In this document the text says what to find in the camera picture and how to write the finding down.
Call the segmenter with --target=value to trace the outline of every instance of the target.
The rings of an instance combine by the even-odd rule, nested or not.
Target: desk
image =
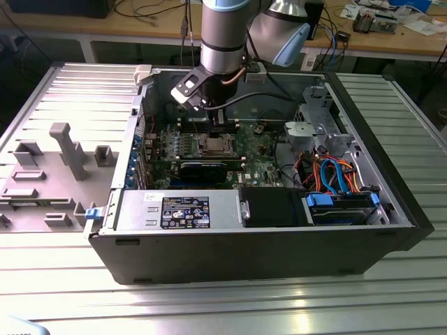
[[[151,1],[156,2],[156,0],[135,0],[135,4],[141,6]],[[176,6],[178,3],[178,0],[167,0],[162,5],[151,7],[149,10],[155,12]],[[352,31],[351,20],[339,18],[334,14],[334,10],[346,3],[348,0],[332,0],[328,7],[331,18],[339,29],[351,34],[346,56],[436,61],[444,48],[445,36],[441,34],[424,36],[402,26],[397,28],[395,34],[355,33]],[[192,4],[191,9],[195,45],[200,45],[201,5]],[[120,6],[120,10],[131,14],[130,1],[125,1]],[[182,8],[169,10],[157,15],[155,25],[141,22],[133,17],[123,17],[113,11],[106,19],[15,13],[11,13],[10,16],[30,36],[78,40],[85,61],[95,63],[96,56],[91,47],[93,41],[180,45],[180,24],[183,14]],[[445,15],[447,9],[432,6],[429,14]],[[0,34],[7,36],[18,34],[17,29],[12,27],[2,13],[0,13]],[[302,53],[306,54],[302,70],[311,70],[316,56],[324,53],[329,46],[330,43],[324,31],[319,29],[315,39],[308,40],[302,49]]]

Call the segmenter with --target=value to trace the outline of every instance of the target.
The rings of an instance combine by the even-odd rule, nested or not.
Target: table leg
[[[304,50],[305,58],[302,60],[301,71],[312,71],[316,57],[321,53],[320,47],[307,47]]]
[[[79,44],[81,44],[82,53],[86,63],[97,63],[96,55],[91,46],[91,41],[87,37],[79,38]]]

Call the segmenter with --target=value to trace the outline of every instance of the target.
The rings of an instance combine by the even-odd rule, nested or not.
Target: sticker
[[[144,201],[162,201],[164,196],[164,193],[146,192]]]
[[[162,197],[162,200],[161,227],[163,229],[210,228],[210,199],[208,197]]]
[[[36,207],[35,202],[14,202],[14,207]]]

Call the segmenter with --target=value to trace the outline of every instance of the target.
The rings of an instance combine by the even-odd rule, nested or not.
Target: paper
[[[350,19],[355,20],[358,14],[358,11],[362,8],[362,6],[356,6],[356,5],[346,5],[342,12],[340,13],[340,17],[343,17],[344,19]]]
[[[404,27],[426,36],[433,35],[439,31],[439,28],[434,24],[421,20],[404,24]]]

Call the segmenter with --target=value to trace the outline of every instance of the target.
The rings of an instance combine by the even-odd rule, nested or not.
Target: warning label
[[[163,198],[161,227],[163,229],[209,228],[208,197]]]

